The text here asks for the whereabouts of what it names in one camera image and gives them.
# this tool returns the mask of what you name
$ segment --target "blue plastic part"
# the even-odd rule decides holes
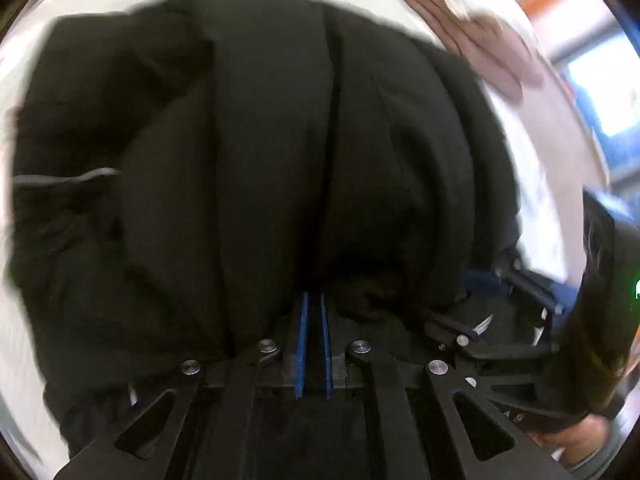
[[[296,399],[302,397],[305,389],[306,365],[306,336],[309,330],[309,293],[302,298],[302,312],[300,313],[300,331],[298,332],[298,351],[296,352]]]
[[[500,278],[488,272],[468,270],[465,274],[464,284],[465,289],[469,292],[482,294],[487,298],[506,296],[509,293],[509,287]]]
[[[320,295],[320,309],[322,311],[322,348],[324,350],[324,374],[326,376],[326,398],[334,396],[334,376],[331,368],[331,347],[329,346],[329,320],[324,304],[324,294]]]
[[[551,293],[558,303],[568,308],[574,306],[575,300],[578,298],[578,289],[564,283],[552,283]]]

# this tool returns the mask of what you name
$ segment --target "black garment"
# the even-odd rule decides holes
[[[315,2],[65,18],[17,128],[11,272],[58,420],[235,354],[304,288],[420,319],[517,237],[502,132],[463,62]]]

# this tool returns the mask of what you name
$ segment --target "folded black fabric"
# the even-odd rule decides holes
[[[17,129],[10,268],[58,420],[236,354],[298,290],[420,319],[517,238],[502,131],[463,62],[317,2],[62,19]]]

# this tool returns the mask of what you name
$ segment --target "triangular cutout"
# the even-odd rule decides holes
[[[467,395],[457,392],[453,402],[478,460],[485,462],[515,446],[513,439]]]
[[[115,447],[142,460],[151,458],[174,404],[174,393],[166,391],[118,437]]]

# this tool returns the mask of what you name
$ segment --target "bolt head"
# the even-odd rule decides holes
[[[434,359],[427,365],[429,371],[434,375],[444,375],[449,371],[449,365],[440,359]]]
[[[263,354],[271,354],[277,349],[278,345],[273,339],[263,339],[258,343],[258,350]]]
[[[193,359],[189,359],[180,365],[180,371],[185,375],[195,375],[201,368],[200,363]]]
[[[358,339],[357,341],[351,342],[349,348],[356,354],[366,354],[371,350],[371,343],[363,339]]]
[[[464,334],[460,334],[456,338],[456,343],[458,343],[460,346],[467,346],[469,344],[469,338]]]

